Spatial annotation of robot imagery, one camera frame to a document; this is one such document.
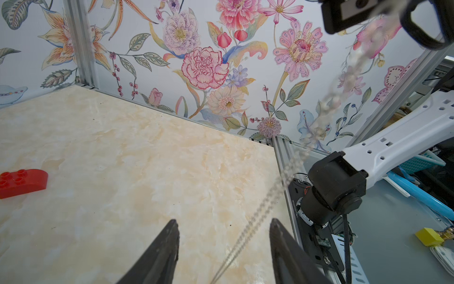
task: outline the orange lily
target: orange lily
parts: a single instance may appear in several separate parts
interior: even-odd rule
[[[90,8],[88,9],[88,12],[90,13],[91,10],[93,10],[94,6],[96,5],[96,1],[98,0],[92,0],[91,1],[91,5],[90,5]],[[117,5],[119,6],[119,9],[118,9],[118,17],[117,17],[117,24],[115,26],[115,30],[113,31],[112,35],[109,37],[109,40],[114,36],[114,34],[118,31],[120,25],[121,25],[121,22],[123,20],[123,1],[126,2],[126,4],[129,5],[129,7],[131,7],[134,11],[136,11],[137,14],[139,14],[142,18],[144,18],[145,20],[149,21],[150,23],[153,23],[153,24],[158,24],[156,22],[153,22],[152,20],[150,20],[131,0],[117,0]],[[112,4],[109,4],[109,5],[104,5],[103,3],[103,6],[106,6],[106,8],[110,8]]]

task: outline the red toy block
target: red toy block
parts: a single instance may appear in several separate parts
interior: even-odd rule
[[[46,189],[49,175],[40,169],[0,174],[0,199]]]

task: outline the beige marble surface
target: beige marble surface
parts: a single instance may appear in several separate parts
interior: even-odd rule
[[[209,283],[278,176],[274,150],[72,86],[0,110],[0,172],[49,173],[0,200],[2,283],[115,283],[165,224],[173,283]],[[285,198],[271,216],[291,232]],[[274,283],[266,219],[219,283]]]

